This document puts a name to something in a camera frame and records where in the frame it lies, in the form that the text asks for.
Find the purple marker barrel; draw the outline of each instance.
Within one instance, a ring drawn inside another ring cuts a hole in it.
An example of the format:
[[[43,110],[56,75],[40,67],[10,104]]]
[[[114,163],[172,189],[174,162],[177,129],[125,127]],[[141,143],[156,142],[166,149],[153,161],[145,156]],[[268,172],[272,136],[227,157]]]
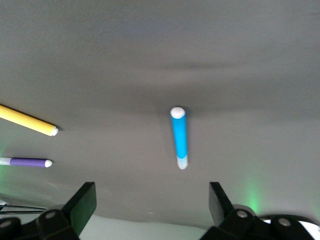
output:
[[[0,165],[48,168],[52,161],[42,158],[0,157]]]

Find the gray surface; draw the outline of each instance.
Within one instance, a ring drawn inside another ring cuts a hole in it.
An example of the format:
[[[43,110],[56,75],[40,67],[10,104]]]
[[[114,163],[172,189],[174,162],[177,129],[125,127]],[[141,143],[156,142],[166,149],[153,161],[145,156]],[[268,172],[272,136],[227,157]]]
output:
[[[3,1],[2,196],[64,203],[95,181],[96,214],[207,228],[209,182],[258,215],[320,219],[320,2]],[[180,170],[170,108],[187,109]]]

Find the yellow marker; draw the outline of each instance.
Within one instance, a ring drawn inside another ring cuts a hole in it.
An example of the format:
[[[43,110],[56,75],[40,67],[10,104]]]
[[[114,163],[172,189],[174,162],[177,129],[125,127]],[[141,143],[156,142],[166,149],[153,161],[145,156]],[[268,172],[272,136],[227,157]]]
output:
[[[1,105],[0,118],[38,131],[48,136],[55,136],[58,133],[58,128],[56,126]]]

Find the screw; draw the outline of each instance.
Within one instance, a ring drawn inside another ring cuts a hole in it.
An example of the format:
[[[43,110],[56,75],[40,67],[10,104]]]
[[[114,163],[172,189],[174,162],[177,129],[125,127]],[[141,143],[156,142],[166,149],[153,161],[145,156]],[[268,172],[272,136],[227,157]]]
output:
[[[236,214],[240,217],[240,218],[246,218],[248,217],[248,214],[245,211],[237,211]]]
[[[52,218],[53,216],[55,216],[56,215],[56,212],[55,211],[51,211],[51,212],[49,212],[47,215],[45,215],[45,218],[46,219],[50,219],[50,218]]]
[[[11,224],[10,220],[4,221],[3,223],[0,224],[0,229],[8,227],[10,224]]]
[[[285,218],[279,218],[278,221],[282,226],[285,226],[285,227],[291,226],[291,223],[289,222],[289,220],[287,220]]]

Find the marker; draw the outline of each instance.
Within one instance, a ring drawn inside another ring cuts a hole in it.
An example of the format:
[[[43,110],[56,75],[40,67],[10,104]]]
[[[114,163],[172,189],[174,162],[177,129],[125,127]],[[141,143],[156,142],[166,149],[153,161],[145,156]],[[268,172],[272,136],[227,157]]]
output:
[[[55,136],[58,133],[58,128],[56,126],[2,105],[0,105],[0,118],[48,136]]]
[[[176,151],[176,160],[180,169],[188,166],[188,146],[187,146],[187,121],[186,111],[181,107],[174,107],[170,111],[172,130]]]
[[[52,161],[42,158],[0,157],[0,165],[49,168]]]

